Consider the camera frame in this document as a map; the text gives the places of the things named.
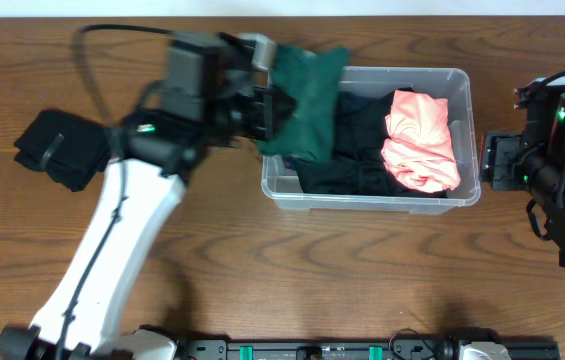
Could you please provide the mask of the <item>clear plastic storage bin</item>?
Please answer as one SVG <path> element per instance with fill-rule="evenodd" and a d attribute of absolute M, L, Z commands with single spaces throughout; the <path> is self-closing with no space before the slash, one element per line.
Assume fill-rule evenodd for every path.
<path fill-rule="evenodd" d="M 263 158 L 261 189 L 284 210 L 339 209 L 398 211 L 440 215 L 458 207 L 472 206 L 481 196 L 480 161 L 476 145 L 471 82 L 459 68 L 346 66 L 339 87 L 363 97 L 380 98 L 399 88 L 448 100 L 448 128 L 461 177 L 460 185 L 444 198 L 381 197 L 309 194 L 302 191 L 295 171 L 280 156 Z"/>

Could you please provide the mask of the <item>dark green cloth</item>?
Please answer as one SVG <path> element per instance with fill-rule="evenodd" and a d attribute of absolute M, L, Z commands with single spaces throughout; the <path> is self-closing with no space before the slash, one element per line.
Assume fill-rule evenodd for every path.
<path fill-rule="evenodd" d="M 349 58 L 349 50 L 342 47 L 319 53 L 278 47 L 271 80 L 296 101 L 296 109 L 272 140 L 258 143 L 261 154 L 306 162 L 330 160 L 339 81 Z"/>

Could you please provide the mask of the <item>pink salmon garment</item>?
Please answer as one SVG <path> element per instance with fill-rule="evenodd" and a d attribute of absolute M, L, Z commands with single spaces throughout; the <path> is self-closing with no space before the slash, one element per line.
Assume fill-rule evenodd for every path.
<path fill-rule="evenodd" d="M 403 186 L 436 193 L 461 182 L 448 127 L 448 100 L 397 90 L 385 116 L 384 166 Z"/>

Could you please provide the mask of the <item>black garment with band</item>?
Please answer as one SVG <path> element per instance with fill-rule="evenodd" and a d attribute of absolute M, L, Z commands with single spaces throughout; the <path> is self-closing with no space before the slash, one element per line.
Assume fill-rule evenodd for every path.
<path fill-rule="evenodd" d="M 336 118 L 350 116 L 363 110 L 374 101 L 374 98 L 360 96 L 348 91 L 340 91 L 338 93 L 334 115 Z"/>

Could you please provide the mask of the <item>large black garment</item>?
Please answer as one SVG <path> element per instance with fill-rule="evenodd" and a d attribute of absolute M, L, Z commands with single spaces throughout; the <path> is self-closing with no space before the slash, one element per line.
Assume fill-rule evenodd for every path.
<path fill-rule="evenodd" d="M 327 162 L 285 160 L 294 166 L 301 189 L 309 194 L 382 197 L 444 198 L 445 192 L 411 190 L 389 173 L 381 149 L 388 137 L 385 116 L 393 102 L 392 92 L 363 110 L 336 118 L 335 141 Z"/>

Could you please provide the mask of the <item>black cloth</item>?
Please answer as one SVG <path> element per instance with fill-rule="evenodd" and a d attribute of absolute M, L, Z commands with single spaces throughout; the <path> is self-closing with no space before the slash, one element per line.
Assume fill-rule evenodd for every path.
<path fill-rule="evenodd" d="M 72 192 L 84 190 L 111 157 L 103 126 L 58 109 L 40 111 L 14 146 L 17 163 Z"/>

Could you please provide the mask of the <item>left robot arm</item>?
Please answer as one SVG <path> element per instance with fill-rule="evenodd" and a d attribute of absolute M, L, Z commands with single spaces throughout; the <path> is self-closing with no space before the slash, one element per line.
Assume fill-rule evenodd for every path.
<path fill-rule="evenodd" d="M 116 134 L 112 160 L 84 237 L 61 282 L 27 327 L 6 326 L 1 359 L 174 359 L 179 341 L 142 326 L 119 333 L 123 310 L 155 238 L 181 203 L 208 148 L 234 136 L 268 140 L 297 106 L 276 87 L 225 98 L 148 85 Z"/>

